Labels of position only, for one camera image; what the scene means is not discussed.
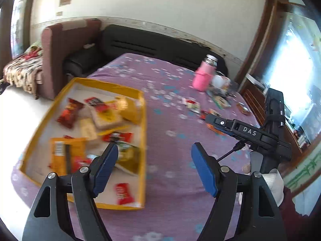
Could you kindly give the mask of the dark red sleeve forearm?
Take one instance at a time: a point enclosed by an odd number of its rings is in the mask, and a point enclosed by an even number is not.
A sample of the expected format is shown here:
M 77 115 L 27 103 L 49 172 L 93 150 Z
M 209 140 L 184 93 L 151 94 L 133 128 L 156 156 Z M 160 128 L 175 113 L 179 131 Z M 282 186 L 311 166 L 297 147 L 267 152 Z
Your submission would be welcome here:
M 292 201 L 291 190 L 287 187 L 283 189 L 284 198 L 279 206 L 287 240 L 305 240 L 309 233 L 311 219 L 307 215 L 299 214 Z

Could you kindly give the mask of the white gloved right hand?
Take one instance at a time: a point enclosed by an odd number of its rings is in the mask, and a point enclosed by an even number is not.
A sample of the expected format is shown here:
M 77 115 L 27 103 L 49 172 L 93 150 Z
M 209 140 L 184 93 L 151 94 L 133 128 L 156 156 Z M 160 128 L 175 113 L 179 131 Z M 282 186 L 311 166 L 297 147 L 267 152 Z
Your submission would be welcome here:
M 250 163 L 242 167 L 242 171 L 246 173 L 246 175 L 250 175 L 251 165 Z M 265 182 L 267 183 L 274 199 L 279 207 L 284 199 L 284 182 L 278 171 L 278 169 L 272 169 L 268 174 L 262 174 Z M 242 204 L 243 194 L 239 193 L 238 195 L 238 204 L 241 206 Z

